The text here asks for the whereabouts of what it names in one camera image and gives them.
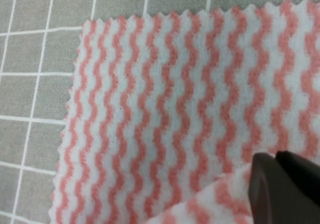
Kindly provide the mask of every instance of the gray cutting mat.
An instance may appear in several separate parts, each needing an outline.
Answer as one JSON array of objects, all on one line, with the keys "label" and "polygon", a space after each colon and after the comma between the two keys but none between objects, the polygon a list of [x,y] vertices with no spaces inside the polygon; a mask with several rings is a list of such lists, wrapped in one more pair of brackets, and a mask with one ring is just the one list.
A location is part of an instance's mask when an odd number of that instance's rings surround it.
[{"label": "gray cutting mat", "polygon": [[268,1],[283,0],[0,0],[0,223],[49,222],[73,60],[87,18]]}]

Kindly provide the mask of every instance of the fabric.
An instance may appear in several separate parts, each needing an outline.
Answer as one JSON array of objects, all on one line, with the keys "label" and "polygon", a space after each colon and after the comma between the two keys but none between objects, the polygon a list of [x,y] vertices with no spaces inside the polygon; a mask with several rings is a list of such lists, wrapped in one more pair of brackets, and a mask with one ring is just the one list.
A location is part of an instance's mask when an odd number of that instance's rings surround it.
[{"label": "fabric", "polygon": [[[188,216],[212,223],[220,204],[196,194],[223,193],[214,177],[237,173],[255,152],[288,149],[317,161],[319,17],[306,0],[87,21],[51,222],[141,223],[191,199],[208,203],[209,218]],[[224,213],[224,223],[250,215]]]}]

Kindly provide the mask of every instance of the pink wavy stripe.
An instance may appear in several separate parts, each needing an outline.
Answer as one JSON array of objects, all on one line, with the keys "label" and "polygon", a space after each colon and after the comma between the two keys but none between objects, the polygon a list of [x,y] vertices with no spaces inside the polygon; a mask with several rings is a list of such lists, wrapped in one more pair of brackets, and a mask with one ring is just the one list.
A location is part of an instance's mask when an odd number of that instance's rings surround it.
[{"label": "pink wavy stripe", "polygon": [[[116,65],[119,64],[122,54],[123,54],[123,48],[120,45],[120,39],[123,36],[124,32],[126,31],[126,20],[124,17],[119,17],[117,19],[118,23],[119,23],[119,30],[117,32],[117,34],[115,35],[113,42],[112,42],[112,46],[115,48],[115,59],[112,61],[112,63],[110,64],[110,69],[109,69],[109,73],[111,73],[111,68],[113,70],[112,72],[112,87],[110,91],[110,98],[111,98],[111,94],[117,89],[117,85],[118,85],[118,78],[116,77],[115,73],[114,73],[114,69],[116,68]],[[123,97],[124,94],[121,95],[121,106],[124,107],[124,101],[126,101],[126,99]],[[109,108],[110,110],[112,110],[112,116],[111,118],[113,119],[114,115],[113,115],[113,107],[110,103],[110,99],[108,99],[108,104],[107,104],[107,108]],[[127,118],[130,119],[130,112],[128,114],[128,110],[125,110],[124,114],[123,114],[123,118],[124,120]],[[117,130],[117,137],[120,141],[119,143],[119,150],[118,153],[112,158],[112,168],[113,170],[116,172],[116,184],[113,186],[113,188],[110,189],[109,193],[108,193],[108,202],[110,205],[110,215],[108,220],[106,221],[106,223],[115,223],[118,219],[119,216],[119,210],[117,207],[117,204],[115,203],[115,196],[117,194],[118,189],[121,189],[124,183],[124,175],[120,170],[120,161],[123,158],[123,156],[126,153],[126,140],[124,138],[121,138],[123,136],[121,136],[121,134],[119,135],[119,130]]]},{"label": "pink wavy stripe", "polygon": [[251,213],[245,201],[232,198],[228,188],[228,183],[232,181],[230,177],[231,175],[226,176],[214,185],[215,200],[219,205],[232,211],[236,223],[245,224],[247,223],[246,216],[251,216]]},{"label": "pink wavy stripe", "polygon": [[196,197],[190,199],[186,204],[189,213],[192,213],[194,220],[197,224],[210,224],[213,223],[208,210],[198,203]]},{"label": "pink wavy stripe", "polygon": [[219,62],[220,52],[219,49],[215,47],[216,37],[221,33],[224,26],[224,18],[219,13],[219,11],[214,11],[211,15],[214,21],[214,27],[211,32],[208,33],[206,37],[206,47],[210,51],[210,59],[208,63],[202,69],[201,80],[206,83],[205,96],[199,100],[197,105],[197,111],[200,119],[202,120],[201,132],[196,136],[194,141],[194,152],[198,155],[198,164],[194,171],[190,173],[190,187],[196,193],[201,187],[199,184],[200,178],[207,173],[208,170],[208,155],[203,151],[203,144],[206,139],[209,138],[213,120],[207,116],[208,104],[214,101],[214,96],[216,92],[216,87],[213,81],[211,81],[211,72],[217,66]]},{"label": "pink wavy stripe", "polygon": [[[136,133],[136,140],[137,142],[140,142],[144,148],[146,148],[146,144],[143,141],[143,130],[148,126],[150,122],[150,111],[146,107],[146,100],[149,97],[151,91],[154,89],[154,80],[150,76],[150,69],[151,67],[155,64],[157,58],[158,58],[158,53],[159,50],[158,48],[154,45],[155,37],[159,33],[160,28],[162,26],[162,18],[160,15],[154,17],[154,22],[153,22],[153,29],[152,31],[148,34],[146,44],[147,47],[149,48],[149,53],[150,57],[149,59],[143,64],[143,71],[142,71],[142,77],[145,82],[145,88],[141,95],[139,96],[138,99],[138,105],[139,108],[142,110],[142,122],[140,125],[135,129]],[[149,175],[151,179],[153,178],[153,171],[152,168],[150,167]],[[148,202],[148,198],[144,201],[144,211],[147,214],[147,216],[150,215],[152,212],[152,207],[150,206],[150,203]]]},{"label": "pink wavy stripe", "polygon": [[224,81],[229,86],[228,99],[221,105],[220,118],[225,122],[225,134],[217,142],[217,156],[222,163],[223,172],[231,172],[233,169],[232,161],[228,158],[227,149],[230,148],[234,138],[236,137],[237,127],[230,117],[230,110],[235,105],[239,98],[239,88],[235,83],[235,71],[239,69],[243,62],[244,53],[238,44],[238,38],[243,34],[247,28],[246,16],[238,7],[232,8],[232,14],[236,18],[236,28],[229,34],[228,47],[233,53],[233,60],[229,66],[226,67],[224,73]]},{"label": "pink wavy stripe", "polygon": [[269,149],[271,153],[275,153],[278,150],[286,150],[289,143],[289,132],[282,125],[282,120],[283,112],[289,110],[291,106],[292,94],[285,86],[285,77],[294,67],[295,53],[289,47],[289,40],[298,27],[298,17],[291,11],[291,2],[289,0],[281,4],[280,12],[285,15],[287,22],[285,30],[280,34],[278,39],[278,46],[284,54],[284,61],[282,67],[275,72],[273,80],[274,87],[280,91],[281,99],[278,106],[272,109],[271,112],[271,126],[278,133],[276,146]]},{"label": "pink wavy stripe", "polygon": [[310,56],[309,68],[301,75],[301,88],[309,95],[309,101],[306,110],[299,114],[299,127],[305,133],[306,147],[302,155],[311,158],[316,157],[318,150],[319,138],[312,128],[312,118],[319,113],[320,93],[313,87],[313,79],[319,72],[320,51],[316,48],[316,41],[320,33],[320,13],[319,6],[312,1],[307,3],[307,12],[313,16],[313,29],[305,35],[304,44],[308,55]]},{"label": "pink wavy stripe", "polygon": [[165,205],[165,208],[169,208],[172,205],[181,201],[181,188],[178,181],[178,172],[181,171],[185,165],[186,152],[183,149],[183,140],[187,135],[190,128],[190,117],[185,110],[186,102],[191,99],[194,92],[194,84],[192,79],[189,77],[189,72],[191,68],[196,66],[196,60],[198,57],[198,50],[194,47],[194,36],[199,32],[201,22],[197,15],[192,15],[189,13],[189,18],[192,22],[192,27],[186,34],[184,38],[184,43],[189,51],[189,60],[182,68],[181,78],[184,82],[184,94],[178,98],[176,103],[176,111],[181,116],[181,127],[178,131],[173,134],[173,147],[176,151],[176,165],[171,167],[169,170],[169,183],[172,187],[172,197],[171,200]]},{"label": "pink wavy stripe", "polygon": [[[131,54],[130,60],[126,64],[128,78],[129,78],[129,86],[130,86],[130,89],[127,91],[128,94],[132,93],[132,90],[133,90],[135,82],[136,82],[136,80],[132,76],[132,67],[137,62],[137,59],[139,57],[140,49],[137,46],[137,36],[141,33],[141,30],[144,26],[143,19],[136,17],[135,20],[136,20],[136,28],[135,28],[135,31],[130,36],[130,47],[132,49],[132,54]],[[131,168],[130,168],[131,173],[134,176],[134,183],[135,183],[134,185],[135,186],[134,186],[133,191],[128,193],[128,195],[126,197],[126,201],[125,201],[126,208],[128,209],[129,215],[130,215],[130,223],[132,223],[132,224],[138,222],[138,214],[134,210],[135,208],[134,208],[134,201],[133,200],[134,200],[134,197],[136,197],[136,195],[142,190],[142,185],[143,185],[144,180],[141,177],[141,175],[139,174],[139,167],[140,167],[140,162],[142,162],[146,156],[146,152],[145,152],[146,145],[143,142],[143,140],[140,142],[139,140],[136,139],[136,144],[138,146],[138,154],[137,154],[136,158],[131,161],[131,165],[130,165],[131,166]]]},{"label": "pink wavy stripe", "polygon": [[[105,38],[105,33],[103,33],[102,35],[102,38],[100,37],[99,38],[99,45],[101,45],[101,41],[103,42]],[[71,223],[76,223],[77,222],[77,218],[79,216],[79,214],[82,212],[82,210],[84,209],[84,206],[85,206],[85,197],[83,197],[82,195],[82,187],[83,185],[86,184],[86,182],[88,181],[89,179],[89,175],[90,175],[90,168],[89,166],[87,165],[87,160],[86,160],[86,154],[87,153],[90,153],[90,150],[91,150],[91,147],[92,147],[92,144],[93,144],[93,136],[92,136],[92,133],[91,133],[91,126],[93,124],[93,122],[96,120],[97,118],[97,105],[96,105],[96,94],[97,94],[97,91],[101,88],[102,86],[102,78],[101,78],[101,75],[100,75],[100,66],[102,65],[102,59],[103,56],[102,56],[102,53],[100,54],[100,57],[99,57],[99,60],[94,64],[94,68],[93,68],[93,75],[95,76],[96,78],[96,81],[95,81],[95,87],[90,91],[90,94],[89,94],[89,104],[91,106],[91,115],[90,115],[90,118],[85,121],[85,126],[84,126],[84,133],[85,133],[85,146],[83,147],[83,149],[79,152],[79,156],[80,156],[80,165],[82,166],[82,177],[76,182],[76,196],[78,198],[78,203],[77,203],[77,208],[71,213]]]},{"label": "pink wavy stripe", "polygon": [[170,116],[168,112],[165,110],[165,102],[166,99],[170,98],[172,94],[172,89],[174,86],[173,79],[170,78],[170,70],[171,67],[176,65],[177,59],[178,59],[178,50],[173,44],[173,39],[177,33],[180,31],[181,22],[180,17],[176,13],[170,14],[170,19],[173,21],[172,29],[171,31],[166,35],[165,37],[165,45],[169,50],[169,60],[167,63],[165,63],[162,67],[161,76],[165,83],[164,93],[159,95],[156,107],[161,114],[161,125],[154,129],[154,143],[156,146],[156,158],[155,160],[150,164],[150,177],[153,180],[154,188],[152,190],[152,193],[146,198],[145,201],[145,212],[148,216],[148,218],[151,218],[154,216],[153,213],[153,203],[159,199],[160,196],[160,190],[161,190],[161,181],[157,177],[158,175],[158,166],[163,165],[163,161],[166,156],[165,152],[165,145],[162,143],[162,133],[166,131],[166,129],[169,126],[170,123]]},{"label": "pink wavy stripe", "polygon": [[57,215],[56,219],[57,219],[58,223],[63,223],[62,212],[65,208],[67,208],[68,202],[69,202],[69,198],[66,193],[66,187],[67,187],[66,185],[68,183],[68,180],[72,177],[73,172],[74,172],[73,171],[74,164],[70,160],[70,154],[71,154],[73,148],[76,146],[77,141],[78,141],[78,135],[77,135],[75,128],[76,128],[76,124],[77,124],[76,122],[81,118],[81,116],[83,114],[82,113],[83,108],[82,108],[82,104],[80,101],[80,96],[87,85],[86,84],[87,83],[87,76],[86,76],[86,73],[84,70],[91,59],[92,48],[90,46],[90,38],[95,33],[95,31],[96,31],[96,22],[93,22],[93,23],[91,23],[89,34],[84,37],[84,44],[85,44],[84,46],[85,46],[85,50],[86,50],[86,56],[85,56],[84,61],[82,63],[80,63],[80,69],[79,69],[79,73],[81,75],[81,86],[75,90],[75,94],[74,94],[74,96],[75,96],[74,102],[76,103],[76,115],[70,121],[70,126],[69,126],[69,131],[71,133],[71,142],[70,142],[70,145],[67,147],[66,151],[64,152],[64,159],[65,159],[65,162],[67,165],[67,173],[62,178],[62,180],[60,182],[60,186],[59,186],[59,189],[62,193],[62,201],[61,201],[61,205],[56,210],[57,211],[56,212],[56,215]]},{"label": "pink wavy stripe", "polygon": [[[98,48],[100,49],[100,58],[98,59],[97,63],[95,64],[95,69],[94,69],[95,75],[96,75],[96,91],[94,93],[94,96],[96,96],[97,91],[100,90],[100,88],[102,86],[102,76],[100,73],[100,67],[104,63],[104,61],[106,60],[106,57],[107,57],[107,50],[103,44],[105,42],[106,36],[109,33],[110,27],[111,27],[111,21],[109,20],[105,23],[103,34],[99,36],[99,40],[98,40]],[[105,129],[104,130],[102,129],[102,125],[103,125],[103,123],[100,123],[100,128],[99,128],[99,131],[100,131],[99,135],[102,137],[102,143],[101,143],[99,151],[95,154],[95,158],[94,158],[95,159],[94,160],[95,166],[97,167],[98,172],[99,172],[99,178],[96,181],[96,183],[94,183],[92,185],[92,188],[91,188],[92,197],[94,200],[93,201],[93,213],[91,215],[87,216],[87,218],[86,218],[87,223],[95,223],[96,218],[101,213],[101,205],[102,204],[101,204],[101,199],[100,199],[100,195],[99,195],[99,190],[100,190],[101,186],[103,185],[103,182],[104,182],[104,179],[106,176],[106,171],[103,168],[103,162],[102,162],[103,160],[102,159],[103,159],[104,155],[106,154],[106,151],[109,146],[109,139],[105,134],[106,133]]]},{"label": "pink wavy stripe", "polygon": [[254,88],[254,97],[252,103],[245,108],[244,118],[250,129],[250,140],[243,146],[242,158],[244,162],[249,163],[252,159],[254,146],[259,145],[261,141],[261,128],[256,123],[256,112],[265,102],[265,90],[259,83],[259,76],[266,69],[269,62],[269,52],[263,48],[263,40],[271,30],[272,17],[269,15],[265,7],[256,9],[255,14],[261,20],[260,30],[254,34],[252,38],[252,47],[258,54],[258,61],[255,67],[249,72],[248,83]]},{"label": "pink wavy stripe", "polygon": [[162,218],[161,224],[176,224],[176,217],[172,214],[171,209],[166,210]]}]

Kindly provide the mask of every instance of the wavy striped fabric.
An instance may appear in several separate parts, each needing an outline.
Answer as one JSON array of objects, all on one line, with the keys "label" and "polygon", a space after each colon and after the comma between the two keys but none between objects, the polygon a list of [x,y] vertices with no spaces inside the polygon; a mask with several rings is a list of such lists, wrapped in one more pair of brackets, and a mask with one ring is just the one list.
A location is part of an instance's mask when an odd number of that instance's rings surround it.
[{"label": "wavy striped fabric", "polygon": [[221,210],[223,223],[251,223],[236,181],[214,177],[237,176],[257,151],[319,163],[319,37],[320,6],[307,0],[87,21],[51,222],[142,223],[168,210],[150,222],[217,223]]}]

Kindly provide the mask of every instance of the black object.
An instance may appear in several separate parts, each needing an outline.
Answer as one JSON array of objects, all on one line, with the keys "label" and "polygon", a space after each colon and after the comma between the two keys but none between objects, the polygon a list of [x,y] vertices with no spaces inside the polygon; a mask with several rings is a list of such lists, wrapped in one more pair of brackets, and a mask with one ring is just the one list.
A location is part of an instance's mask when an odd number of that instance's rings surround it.
[{"label": "black object", "polygon": [[320,223],[320,207],[295,185],[274,158],[266,153],[253,157],[249,199],[254,224]]},{"label": "black object", "polygon": [[300,191],[320,207],[320,166],[289,151],[279,151],[275,159]]}]

